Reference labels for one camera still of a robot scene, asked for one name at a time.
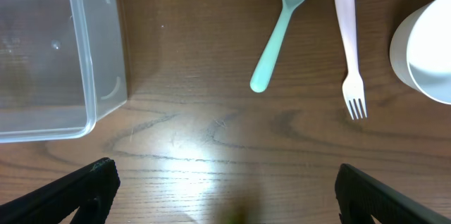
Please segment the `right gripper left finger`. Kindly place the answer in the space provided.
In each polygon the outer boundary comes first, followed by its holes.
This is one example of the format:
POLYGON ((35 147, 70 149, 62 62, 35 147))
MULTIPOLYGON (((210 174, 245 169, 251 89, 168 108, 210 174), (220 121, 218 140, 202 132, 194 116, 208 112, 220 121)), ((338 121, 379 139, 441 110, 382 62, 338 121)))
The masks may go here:
POLYGON ((104 157, 1 205, 2 223, 104 224, 120 187, 115 161, 104 157))

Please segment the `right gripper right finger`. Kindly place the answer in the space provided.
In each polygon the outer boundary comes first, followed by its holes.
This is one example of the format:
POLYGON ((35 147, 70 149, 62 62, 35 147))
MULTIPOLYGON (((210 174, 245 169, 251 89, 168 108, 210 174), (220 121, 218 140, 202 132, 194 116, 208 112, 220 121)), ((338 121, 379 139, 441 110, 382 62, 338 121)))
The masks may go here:
POLYGON ((340 165, 335 195, 342 224, 450 224, 450 219, 426 208, 350 164, 340 165))

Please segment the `white plastic bowl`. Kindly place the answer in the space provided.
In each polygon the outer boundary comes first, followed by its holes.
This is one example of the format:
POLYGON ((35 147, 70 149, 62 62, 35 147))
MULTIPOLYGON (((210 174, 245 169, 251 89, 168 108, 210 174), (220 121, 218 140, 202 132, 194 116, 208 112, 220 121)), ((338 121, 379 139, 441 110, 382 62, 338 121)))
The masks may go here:
POLYGON ((390 64, 404 84, 450 104, 450 0, 434 0, 401 22, 390 43, 390 64))

